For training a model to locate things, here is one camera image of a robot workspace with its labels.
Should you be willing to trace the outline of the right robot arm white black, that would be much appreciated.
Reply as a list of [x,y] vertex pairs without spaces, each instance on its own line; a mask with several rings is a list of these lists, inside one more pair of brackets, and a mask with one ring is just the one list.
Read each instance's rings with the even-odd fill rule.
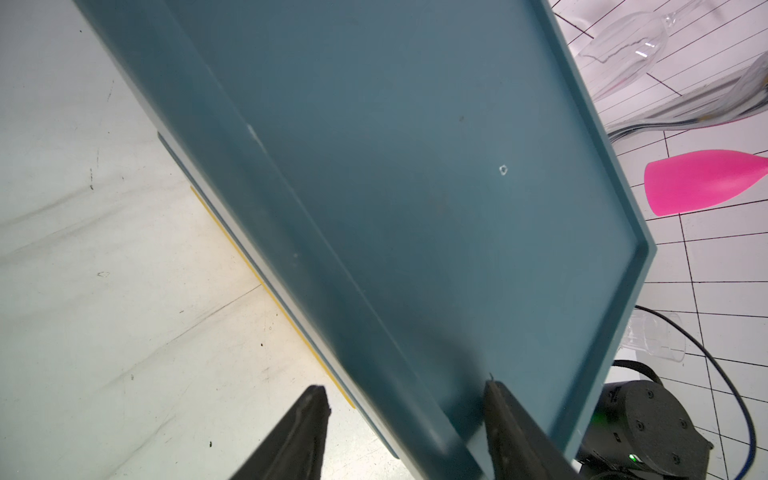
[[704,479],[713,444],[649,366],[616,360],[640,380],[607,383],[576,455],[583,479]]

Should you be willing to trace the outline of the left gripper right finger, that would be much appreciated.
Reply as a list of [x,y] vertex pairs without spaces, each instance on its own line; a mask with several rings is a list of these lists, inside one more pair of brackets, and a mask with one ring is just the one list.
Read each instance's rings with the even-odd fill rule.
[[483,414],[496,480],[579,478],[571,463],[502,382],[486,381]]

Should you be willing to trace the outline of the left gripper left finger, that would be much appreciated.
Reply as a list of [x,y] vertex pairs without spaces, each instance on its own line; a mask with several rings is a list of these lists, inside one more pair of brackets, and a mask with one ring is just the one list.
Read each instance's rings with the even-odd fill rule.
[[330,415],[325,387],[310,385],[231,479],[320,479]]

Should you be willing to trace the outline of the teal three-drawer cabinet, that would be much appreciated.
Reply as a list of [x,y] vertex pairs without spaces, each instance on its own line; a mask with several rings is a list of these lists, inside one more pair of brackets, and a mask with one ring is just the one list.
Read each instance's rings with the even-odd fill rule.
[[655,247],[545,1],[81,1],[386,444],[491,477],[504,383],[573,459]]

